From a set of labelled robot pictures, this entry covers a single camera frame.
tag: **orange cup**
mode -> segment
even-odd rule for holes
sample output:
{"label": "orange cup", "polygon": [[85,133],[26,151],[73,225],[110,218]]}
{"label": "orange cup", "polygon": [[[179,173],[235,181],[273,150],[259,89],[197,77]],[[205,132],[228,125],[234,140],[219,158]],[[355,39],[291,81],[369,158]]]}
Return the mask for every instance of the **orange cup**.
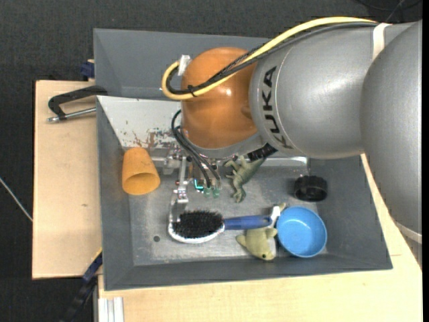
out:
{"label": "orange cup", "polygon": [[157,189],[161,180],[144,148],[131,148],[123,156],[122,188],[130,195],[144,195]]}

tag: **yellow cable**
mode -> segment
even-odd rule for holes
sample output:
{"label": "yellow cable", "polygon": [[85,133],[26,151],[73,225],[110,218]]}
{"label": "yellow cable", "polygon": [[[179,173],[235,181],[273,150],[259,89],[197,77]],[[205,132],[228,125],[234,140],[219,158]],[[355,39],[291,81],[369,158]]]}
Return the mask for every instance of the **yellow cable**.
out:
{"label": "yellow cable", "polygon": [[[326,18],[315,19],[312,21],[307,21],[306,23],[297,25],[294,28],[285,31],[284,33],[282,33],[282,34],[278,35],[277,37],[275,37],[274,39],[270,40],[268,43],[263,45],[260,49],[258,49],[253,54],[251,54],[250,56],[248,56],[244,60],[242,60],[240,62],[240,64],[246,63],[247,61],[250,61],[252,58],[255,58],[255,57],[263,54],[264,52],[271,50],[272,48],[277,46],[279,43],[284,42],[285,40],[287,40],[288,38],[298,34],[299,32],[303,32],[303,31],[309,30],[311,28],[316,28],[318,26],[329,25],[329,24],[334,24],[334,23],[355,23],[355,22],[362,22],[362,21],[377,24],[376,21],[372,21],[369,19],[362,19],[362,18],[354,18],[354,17],[326,17]],[[186,99],[190,99],[194,96],[203,95],[203,94],[207,93],[208,91],[210,91],[211,89],[215,88],[216,86],[222,84],[223,82],[225,82],[229,78],[233,77],[237,73],[237,72],[235,72],[229,76],[226,76],[225,78],[222,78],[221,80],[219,80],[219,81],[217,81],[217,82],[215,82],[215,83],[213,83],[213,84],[211,84],[205,88],[198,89],[198,90],[194,91],[194,94],[186,93],[186,94],[182,94],[182,95],[177,95],[177,94],[170,92],[170,90],[168,89],[167,78],[172,73],[172,71],[178,67],[179,67],[179,61],[176,61],[171,66],[169,66],[168,69],[165,71],[165,73],[162,77],[162,82],[161,82],[162,91],[164,92],[165,96],[167,96],[173,100],[186,100]]]}

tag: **blue plastic bowl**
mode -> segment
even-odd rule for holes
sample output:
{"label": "blue plastic bowl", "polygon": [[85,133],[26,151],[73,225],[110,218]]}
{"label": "blue plastic bowl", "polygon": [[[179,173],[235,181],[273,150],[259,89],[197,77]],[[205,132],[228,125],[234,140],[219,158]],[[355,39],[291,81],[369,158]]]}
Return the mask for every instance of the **blue plastic bowl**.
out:
{"label": "blue plastic bowl", "polygon": [[323,220],[305,207],[288,207],[283,210],[275,227],[281,245],[300,258],[311,258],[319,254],[328,239]]}

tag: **gray robot arm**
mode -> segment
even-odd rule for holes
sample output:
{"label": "gray robot arm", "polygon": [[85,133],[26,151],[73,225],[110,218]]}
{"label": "gray robot arm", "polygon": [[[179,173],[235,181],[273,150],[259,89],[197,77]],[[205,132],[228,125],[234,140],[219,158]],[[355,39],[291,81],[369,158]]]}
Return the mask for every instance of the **gray robot arm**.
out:
{"label": "gray robot arm", "polygon": [[422,21],[293,43],[259,61],[249,99],[259,133],[279,152],[366,153],[391,216],[422,243]]}

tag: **black carpet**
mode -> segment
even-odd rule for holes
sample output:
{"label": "black carpet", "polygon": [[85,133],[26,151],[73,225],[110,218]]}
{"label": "black carpet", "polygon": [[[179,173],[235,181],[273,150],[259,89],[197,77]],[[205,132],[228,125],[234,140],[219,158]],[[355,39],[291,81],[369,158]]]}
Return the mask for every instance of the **black carpet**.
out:
{"label": "black carpet", "polygon": [[[0,13],[0,176],[31,212],[33,82],[82,80],[80,64],[93,57],[93,28],[271,38],[315,17],[416,21],[422,2],[0,0]],[[57,321],[79,279],[31,280],[32,224],[1,185],[0,250],[0,321]],[[91,310],[87,306],[77,321],[91,321]]]}

